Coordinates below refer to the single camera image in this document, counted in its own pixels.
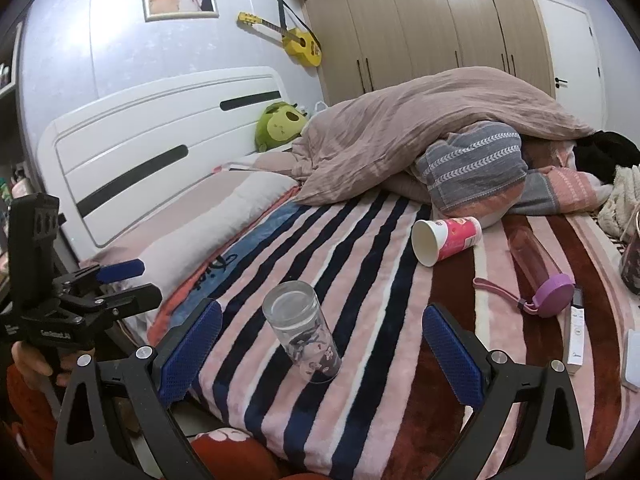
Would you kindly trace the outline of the left hand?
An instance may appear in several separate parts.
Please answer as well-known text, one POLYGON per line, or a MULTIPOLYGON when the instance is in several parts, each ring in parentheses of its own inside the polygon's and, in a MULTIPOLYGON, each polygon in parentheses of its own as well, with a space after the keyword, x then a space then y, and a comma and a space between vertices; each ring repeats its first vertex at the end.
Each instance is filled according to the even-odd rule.
POLYGON ((96 350, 65 353, 56 370, 38 349, 24 341, 14 342, 11 354, 13 364, 6 370, 6 390, 16 390, 19 386, 26 386, 32 390, 40 391, 40 382, 43 380, 48 382, 51 377, 54 378, 55 385, 65 388, 70 382, 70 375, 77 360, 83 354, 94 356, 96 350))

